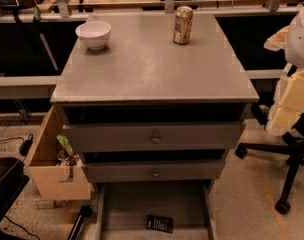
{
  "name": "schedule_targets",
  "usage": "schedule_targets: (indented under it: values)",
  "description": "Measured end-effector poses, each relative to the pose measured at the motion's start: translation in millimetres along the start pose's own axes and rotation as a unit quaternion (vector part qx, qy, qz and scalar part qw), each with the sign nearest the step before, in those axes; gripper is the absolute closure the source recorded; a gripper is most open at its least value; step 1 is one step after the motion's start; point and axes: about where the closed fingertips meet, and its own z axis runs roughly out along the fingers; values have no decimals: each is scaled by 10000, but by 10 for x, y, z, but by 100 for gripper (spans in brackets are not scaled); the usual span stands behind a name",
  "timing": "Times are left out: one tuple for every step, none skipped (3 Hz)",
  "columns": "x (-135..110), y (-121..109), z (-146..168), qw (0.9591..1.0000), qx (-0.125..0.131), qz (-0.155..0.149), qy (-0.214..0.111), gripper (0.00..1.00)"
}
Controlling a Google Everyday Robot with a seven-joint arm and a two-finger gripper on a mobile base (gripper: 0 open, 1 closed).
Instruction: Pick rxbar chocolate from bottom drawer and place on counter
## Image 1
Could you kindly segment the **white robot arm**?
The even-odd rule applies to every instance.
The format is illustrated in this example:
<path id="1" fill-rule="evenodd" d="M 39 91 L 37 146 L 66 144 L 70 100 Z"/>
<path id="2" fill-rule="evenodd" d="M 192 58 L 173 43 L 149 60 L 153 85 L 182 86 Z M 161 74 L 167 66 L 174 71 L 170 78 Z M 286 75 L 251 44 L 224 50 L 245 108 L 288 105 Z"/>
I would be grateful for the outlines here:
<path id="1" fill-rule="evenodd" d="M 281 136 L 304 113 L 304 7 L 288 26 L 269 37 L 264 47 L 271 51 L 283 49 L 286 62 L 297 68 L 291 76 L 281 76 L 268 115 L 267 132 Z"/>

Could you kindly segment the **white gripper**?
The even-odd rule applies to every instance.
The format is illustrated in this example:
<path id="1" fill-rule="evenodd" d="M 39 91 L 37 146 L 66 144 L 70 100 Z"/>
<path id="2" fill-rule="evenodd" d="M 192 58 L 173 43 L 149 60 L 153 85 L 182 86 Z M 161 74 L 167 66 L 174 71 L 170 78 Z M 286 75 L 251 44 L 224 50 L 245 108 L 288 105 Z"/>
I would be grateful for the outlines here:
<path id="1" fill-rule="evenodd" d="M 304 69 L 277 82 L 266 130 L 274 136 L 288 132 L 304 113 Z"/>

